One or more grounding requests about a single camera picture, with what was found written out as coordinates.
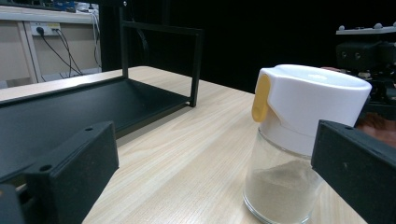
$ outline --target black tray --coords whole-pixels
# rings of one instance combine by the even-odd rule
[[[112,121],[120,138],[187,105],[190,97],[125,77],[0,103],[0,182],[79,130]]]

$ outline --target white lid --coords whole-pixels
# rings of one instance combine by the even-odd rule
[[[353,126],[372,88],[357,77],[294,64],[261,69],[258,83],[262,76],[269,77],[262,133],[280,147],[306,156],[312,155],[318,121]]]

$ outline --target black metal rack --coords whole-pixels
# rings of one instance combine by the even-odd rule
[[[184,106],[196,106],[203,30],[127,21],[122,13],[127,1],[88,2],[120,8],[122,77],[0,102],[0,183],[12,182],[87,125],[112,121],[119,138]],[[129,79],[126,29],[195,37],[190,96]]]

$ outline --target screw hole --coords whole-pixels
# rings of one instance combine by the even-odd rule
[[[48,171],[51,167],[52,167],[51,165],[41,166],[40,167],[40,171],[41,172]]]

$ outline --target desk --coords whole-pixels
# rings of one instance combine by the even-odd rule
[[[188,95],[191,79],[149,67],[130,77]],[[0,91],[0,100],[121,75],[120,71]],[[118,139],[120,169],[83,223],[260,223],[243,201],[258,124],[254,95],[200,81],[198,104]],[[365,223],[327,184],[308,223]]]

